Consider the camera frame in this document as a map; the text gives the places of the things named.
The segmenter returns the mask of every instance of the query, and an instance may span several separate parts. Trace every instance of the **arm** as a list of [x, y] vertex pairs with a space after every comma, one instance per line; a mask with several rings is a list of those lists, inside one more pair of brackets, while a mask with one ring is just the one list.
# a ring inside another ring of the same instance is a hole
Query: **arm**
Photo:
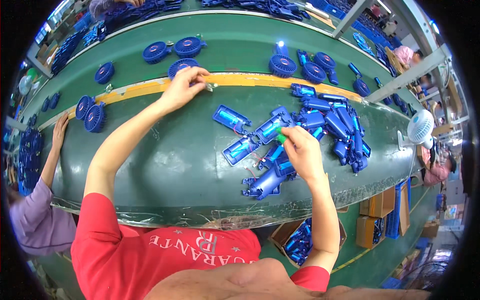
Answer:
[[130, 3], [134, 7], [139, 7], [145, 1], [144, 0], [92, 0], [89, 6], [90, 13], [92, 14], [93, 18], [96, 18], [102, 13], [106, 12], [110, 7], [112, 7], [115, 2]]
[[60, 157], [60, 149], [63, 145], [63, 139], [65, 137], [65, 129], [68, 125], [68, 114], [65, 113], [58, 119], [53, 128], [52, 148], [48, 154], [47, 161], [43, 166], [42, 174], [40, 174], [43, 182], [50, 189], [53, 183], [53, 176], [55, 175], [55, 169]]
[[284, 148], [290, 162], [312, 192], [313, 249], [301, 268], [319, 266], [330, 273], [338, 257], [340, 228], [320, 144], [300, 126], [282, 128], [282, 133], [288, 137]]
[[210, 73], [202, 68], [185, 68], [177, 73], [161, 98], [118, 127], [103, 142], [88, 168], [84, 196], [99, 193], [113, 202], [115, 174], [157, 121], [187, 104], [205, 88], [202, 75]]

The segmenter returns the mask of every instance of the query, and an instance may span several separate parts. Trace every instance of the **yellow floor line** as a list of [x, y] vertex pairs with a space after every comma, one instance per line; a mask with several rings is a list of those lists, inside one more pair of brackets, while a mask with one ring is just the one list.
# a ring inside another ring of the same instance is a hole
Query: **yellow floor line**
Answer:
[[[279, 78], [269, 74], [259, 73], [213, 73], [206, 76], [207, 82], [216, 83], [219, 86], [273, 86], [290, 89], [292, 83], [307, 84], [315, 87], [319, 93], [345, 96], [351, 101], [361, 102], [362, 98], [357, 93], [327, 84], [311, 84], [298, 78]], [[130, 99], [133, 97], [164, 92], [170, 84], [168, 78], [157, 78], [140, 84], [131, 84], [116, 88], [110, 93], [102, 93], [95, 97], [97, 103], [104, 102], [106, 105]], [[75, 109], [69, 110], [69, 119], [75, 117]]]
[[[415, 204], [415, 206], [410, 209], [410, 213], [413, 212], [413, 210], [417, 207], [417, 205], [420, 203], [420, 201], [423, 199], [423, 197], [425, 197], [425, 195], [427, 194], [427, 192], [430, 190], [430, 187], [427, 188], [427, 190], [425, 191], [425, 193], [423, 193], [422, 197], [420, 197], [420, 199], [417, 201], [417, 204]], [[367, 254], [371, 249], [367, 249], [365, 250], [364, 252], [360, 253], [359, 255], [355, 256], [354, 258], [352, 258], [351, 260], [347, 261], [346, 263], [342, 264], [342, 265], [339, 265], [338, 267], [336, 267], [335, 269], [332, 270], [332, 272], [330, 274], [333, 274], [335, 273], [336, 271], [340, 270], [340, 269], [343, 269], [345, 268], [346, 266], [348, 266], [349, 264], [351, 264], [352, 262], [356, 261], [357, 259], [361, 258], [362, 256], [364, 256], [365, 254]]]

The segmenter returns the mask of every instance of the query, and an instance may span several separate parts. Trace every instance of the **metal frame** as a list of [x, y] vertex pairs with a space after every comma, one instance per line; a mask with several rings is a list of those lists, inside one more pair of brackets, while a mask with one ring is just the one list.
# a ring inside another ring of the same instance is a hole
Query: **metal frame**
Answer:
[[347, 15], [340, 21], [340, 24], [332, 33], [334, 39], [339, 39], [350, 26], [355, 22], [355, 20], [360, 16], [360, 14], [370, 6], [370, 0], [358, 0], [355, 5], [348, 11]]
[[383, 87], [367, 96], [365, 100], [377, 103], [385, 99], [391, 94], [394, 94], [398, 89], [405, 87], [407, 84], [436, 68], [440, 63], [444, 62], [447, 57], [451, 57], [451, 54], [446, 44], [443, 44], [429, 56], [425, 57], [422, 62], [385, 84]]

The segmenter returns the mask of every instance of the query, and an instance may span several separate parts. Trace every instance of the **blue fan housing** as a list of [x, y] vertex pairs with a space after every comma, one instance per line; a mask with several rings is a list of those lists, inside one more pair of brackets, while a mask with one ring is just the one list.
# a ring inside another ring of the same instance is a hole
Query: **blue fan housing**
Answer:
[[112, 79], [115, 73], [115, 68], [111, 62], [107, 62], [98, 69], [95, 73], [95, 81], [99, 84], [106, 84]]
[[203, 46], [207, 46], [204, 41], [197, 37], [189, 36], [176, 42], [173, 48], [181, 59], [186, 59], [197, 56]]
[[167, 48], [167, 45], [164, 42], [155, 42], [145, 48], [142, 57], [148, 64], [153, 65], [159, 63], [171, 52], [172, 50]]
[[95, 104], [95, 101], [89, 96], [80, 98], [75, 110], [75, 117], [79, 120], [84, 120], [88, 110]]
[[186, 68], [186, 67], [198, 67], [198, 63], [196, 60], [194, 59], [181, 59], [181, 60], [178, 60], [176, 62], [174, 62], [170, 68], [168, 68], [168, 77], [170, 79], [173, 79], [173, 77], [175, 77], [175, 75], [177, 74], [177, 72], [183, 68]]
[[325, 78], [327, 78], [325, 71], [311, 61], [308, 61], [303, 65], [301, 74], [306, 80], [313, 84], [321, 84]]
[[93, 105], [87, 112], [84, 126], [88, 132], [100, 132], [103, 124], [105, 123], [105, 112], [103, 110], [104, 102], [100, 102], [100, 105]]
[[46, 112], [49, 105], [50, 105], [50, 99], [47, 97], [45, 98], [45, 101], [43, 101], [42, 111]]
[[313, 57], [313, 61], [324, 70], [331, 70], [336, 67], [333, 58], [323, 52], [317, 52]]
[[370, 94], [370, 89], [360, 78], [355, 80], [355, 82], [353, 83], [353, 89], [355, 90], [355, 92], [357, 92], [357, 94], [362, 97], [366, 97]]
[[289, 78], [297, 70], [297, 64], [288, 56], [274, 54], [268, 63], [268, 69], [280, 78]]
[[50, 108], [51, 109], [54, 109], [55, 107], [57, 107], [57, 103], [59, 102], [59, 99], [60, 99], [60, 94], [59, 93], [53, 94], [52, 99], [50, 100]]

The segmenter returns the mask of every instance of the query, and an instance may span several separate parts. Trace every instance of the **metal pole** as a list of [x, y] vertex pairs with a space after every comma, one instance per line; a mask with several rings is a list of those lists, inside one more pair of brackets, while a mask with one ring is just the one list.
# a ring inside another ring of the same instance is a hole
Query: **metal pole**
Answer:
[[440, 63], [444, 62], [447, 57], [451, 56], [450, 51], [448, 50], [446, 44], [443, 44], [440, 48], [435, 50], [432, 54], [425, 57], [416, 66], [408, 69], [405, 73], [401, 74], [394, 80], [385, 84], [379, 90], [376, 90], [371, 95], [365, 98], [365, 100], [373, 103], [377, 103], [384, 98], [390, 96], [393, 93], [396, 93], [398, 89], [406, 86], [412, 81], [420, 78], [424, 74], [430, 72], [432, 69], [436, 68]]
[[28, 127], [26, 124], [20, 123], [19, 121], [11, 117], [7, 117], [7, 121], [5, 122], [5, 124], [21, 131], [27, 130], [27, 127]]
[[370, 0], [358, 0], [355, 5], [348, 11], [347, 15], [340, 21], [340, 24], [333, 31], [332, 36], [334, 39], [339, 39], [350, 28], [353, 22], [359, 17], [359, 15], [369, 7]]

